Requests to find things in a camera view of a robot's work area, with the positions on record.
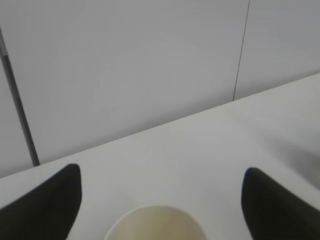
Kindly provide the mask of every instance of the cup rim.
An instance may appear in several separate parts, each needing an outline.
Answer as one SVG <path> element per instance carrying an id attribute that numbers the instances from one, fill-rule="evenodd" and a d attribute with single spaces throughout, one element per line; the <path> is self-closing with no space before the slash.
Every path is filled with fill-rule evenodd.
<path id="1" fill-rule="evenodd" d="M 108 238 L 110 237 L 111 233 L 113 232 L 113 230 L 116 228 L 116 226 L 118 226 L 118 224 L 123 220 L 125 219 L 127 216 L 129 216 L 130 214 L 132 214 L 133 212 L 135 211 L 138 211 L 140 209 L 145 209 L 145 208 L 150 208 L 150 207 L 163 207 L 163 208 L 168 208 L 168 209 L 175 209 L 175 210 L 178 210 L 184 214 L 186 214 L 189 218 L 191 218 L 197 225 L 198 227 L 202 230 L 202 233 L 204 235 L 204 238 L 207 240 L 207 235 L 204 231 L 204 229 L 201 227 L 200 223 L 193 217 L 191 216 L 191 214 L 189 214 L 188 212 L 186 212 L 185 210 L 182 210 L 178 207 L 175 207 L 175 206 L 169 206 L 169 205 L 156 205 L 156 204 L 150 204 L 150 205 L 142 205 L 142 206 L 138 206 L 134 209 L 131 209 L 130 211 L 128 211 L 127 213 L 125 213 L 124 215 L 122 215 L 113 225 L 112 227 L 109 229 L 109 231 L 107 232 L 104 240 L 108 240 Z"/>

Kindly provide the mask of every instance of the metal pole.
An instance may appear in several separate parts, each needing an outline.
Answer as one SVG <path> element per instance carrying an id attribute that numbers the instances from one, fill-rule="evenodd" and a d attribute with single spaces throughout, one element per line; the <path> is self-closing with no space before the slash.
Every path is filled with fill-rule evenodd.
<path id="1" fill-rule="evenodd" d="M 14 76 L 14 72 L 12 70 L 12 66 L 9 60 L 9 55 L 7 52 L 7 48 L 5 45 L 5 40 L 4 37 L 2 35 L 2 31 L 0 28 L 0 55 L 1 55 L 1 61 L 2 61 L 2 65 L 4 68 L 4 72 L 6 75 L 6 79 L 7 82 L 9 84 L 9 88 L 11 91 L 11 95 L 14 101 L 14 105 L 15 105 L 15 109 L 18 113 L 18 117 L 19 117 L 19 121 L 22 127 L 22 131 L 24 134 L 24 138 L 31 156 L 31 160 L 33 163 L 33 166 L 39 166 L 40 162 L 39 162 L 39 158 L 38 158 L 38 154 L 36 152 L 36 148 L 35 148 L 35 144 L 30 132 L 30 128 L 27 122 L 27 118 L 26 118 L 26 114 L 25 114 L 25 110 L 20 98 L 20 94 L 19 94 L 19 90 L 17 87 L 17 83 L 16 83 L 16 79 Z"/>

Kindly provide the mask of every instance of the white wall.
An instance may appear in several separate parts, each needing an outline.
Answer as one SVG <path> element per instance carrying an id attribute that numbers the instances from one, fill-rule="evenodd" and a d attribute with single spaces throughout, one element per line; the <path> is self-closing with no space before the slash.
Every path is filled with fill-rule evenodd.
<path id="1" fill-rule="evenodd" d="M 248 0 L 11 0 L 42 163 L 232 101 Z"/>
<path id="2" fill-rule="evenodd" d="M 320 72 L 320 1 L 251 0 L 236 98 Z"/>
<path id="3" fill-rule="evenodd" d="M 15 104 L 0 61 L 0 178 L 32 166 Z"/>

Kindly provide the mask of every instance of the paper cup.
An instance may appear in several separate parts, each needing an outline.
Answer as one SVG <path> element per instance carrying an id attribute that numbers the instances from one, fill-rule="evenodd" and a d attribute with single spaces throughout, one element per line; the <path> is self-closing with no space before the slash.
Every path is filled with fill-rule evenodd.
<path id="1" fill-rule="evenodd" d="M 206 240 L 186 212 L 169 206 L 144 206 L 125 214 L 104 240 Z"/>

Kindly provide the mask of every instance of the table surface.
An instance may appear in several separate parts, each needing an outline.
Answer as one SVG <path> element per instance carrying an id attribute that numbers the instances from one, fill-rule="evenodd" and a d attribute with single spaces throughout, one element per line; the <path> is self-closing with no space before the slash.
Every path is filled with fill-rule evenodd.
<path id="1" fill-rule="evenodd" d="M 5 206 L 69 163 L 83 198 L 70 240 L 103 240 L 126 212 L 169 205 L 208 239 L 251 239 L 241 209 L 258 167 L 320 209 L 320 74 L 212 108 L 0 179 Z"/>

